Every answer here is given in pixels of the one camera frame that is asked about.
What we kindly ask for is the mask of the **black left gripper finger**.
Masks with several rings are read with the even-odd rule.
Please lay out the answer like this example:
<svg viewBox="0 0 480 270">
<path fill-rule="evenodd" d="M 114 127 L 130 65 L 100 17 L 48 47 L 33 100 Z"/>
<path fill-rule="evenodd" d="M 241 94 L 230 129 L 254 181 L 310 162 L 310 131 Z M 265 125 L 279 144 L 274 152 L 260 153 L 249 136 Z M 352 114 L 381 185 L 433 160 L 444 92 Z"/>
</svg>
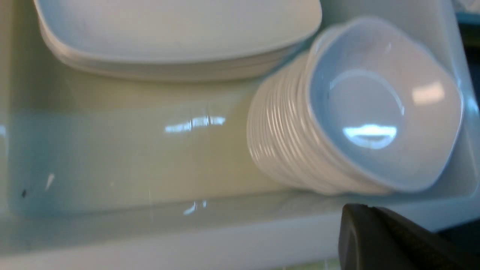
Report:
<svg viewBox="0 0 480 270">
<path fill-rule="evenodd" d="M 338 257 L 342 270 L 478 270 L 479 256 L 386 208 L 342 208 Z"/>
</svg>

